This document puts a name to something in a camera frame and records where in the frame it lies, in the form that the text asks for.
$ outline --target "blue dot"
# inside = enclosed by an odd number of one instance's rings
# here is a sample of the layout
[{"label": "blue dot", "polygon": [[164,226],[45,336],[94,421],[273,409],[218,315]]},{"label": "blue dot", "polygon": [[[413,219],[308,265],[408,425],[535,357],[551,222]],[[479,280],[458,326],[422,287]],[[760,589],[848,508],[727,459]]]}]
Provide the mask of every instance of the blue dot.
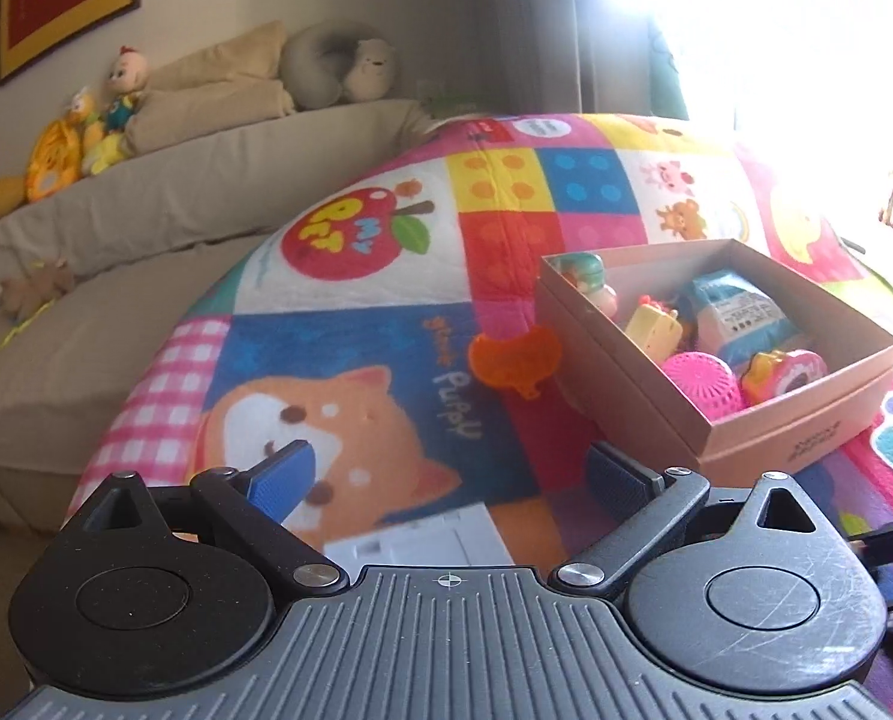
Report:
[{"label": "blue dot", "polygon": [[582,202],[587,199],[587,189],[579,184],[567,184],[566,194],[569,194],[571,200]]}]

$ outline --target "cardboard box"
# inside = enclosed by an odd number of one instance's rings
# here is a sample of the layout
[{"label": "cardboard box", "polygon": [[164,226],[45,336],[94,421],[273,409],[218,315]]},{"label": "cardboard box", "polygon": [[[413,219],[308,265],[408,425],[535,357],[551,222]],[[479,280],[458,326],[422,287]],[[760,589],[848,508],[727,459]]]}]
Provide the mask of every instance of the cardboard box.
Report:
[{"label": "cardboard box", "polygon": [[689,241],[595,253],[625,326],[640,295],[673,298],[701,274],[734,269],[810,338],[830,374],[711,423],[666,375],[550,264],[540,268],[536,322],[563,342],[558,381],[606,438],[652,469],[686,466],[720,487],[768,470],[795,473],[870,426],[893,378],[893,336],[822,287],[738,241]]}]

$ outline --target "red apple print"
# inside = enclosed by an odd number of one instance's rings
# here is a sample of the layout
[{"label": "red apple print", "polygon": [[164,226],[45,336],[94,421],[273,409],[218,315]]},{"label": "red apple print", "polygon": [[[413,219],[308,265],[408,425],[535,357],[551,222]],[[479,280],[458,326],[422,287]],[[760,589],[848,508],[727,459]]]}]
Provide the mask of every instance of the red apple print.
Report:
[{"label": "red apple print", "polygon": [[397,208],[397,194],[415,196],[422,184],[400,188],[409,191],[358,189],[311,211],[286,231],[283,257],[310,278],[348,281],[382,271],[404,249],[425,254],[430,232],[416,216],[431,213],[433,203]]}]

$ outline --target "pink basket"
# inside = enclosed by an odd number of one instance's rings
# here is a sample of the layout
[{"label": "pink basket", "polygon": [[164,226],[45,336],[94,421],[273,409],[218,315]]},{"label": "pink basket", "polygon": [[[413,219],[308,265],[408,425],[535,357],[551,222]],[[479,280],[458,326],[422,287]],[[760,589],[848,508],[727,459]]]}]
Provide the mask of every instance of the pink basket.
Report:
[{"label": "pink basket", "polygon": [[664,362],[662,370],[710,422],[745,409],[739,381],[718,357],[683,352]]}]

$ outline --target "triangular cutout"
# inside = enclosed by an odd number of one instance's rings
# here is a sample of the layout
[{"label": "triangular cutout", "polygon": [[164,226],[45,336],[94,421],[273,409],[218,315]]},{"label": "triangular cutout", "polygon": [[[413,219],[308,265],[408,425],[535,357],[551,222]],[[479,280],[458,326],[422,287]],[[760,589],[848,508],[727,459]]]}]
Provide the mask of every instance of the triangular cutout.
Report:
[{"label": "triangular cutout", "polygon": [[816,530],[809,514],[803,511],[789,490],[770,490],[766,506],[759,515],[759,527],[774,531],[813,533]]},{"label": "triangular cutout", "polygon": [[121,528],[136,528],[142,522],[136,501],[133,501],[130,491],[112,490],[99,502],[96,509],[93,509],[83,530],[115,531]]}]

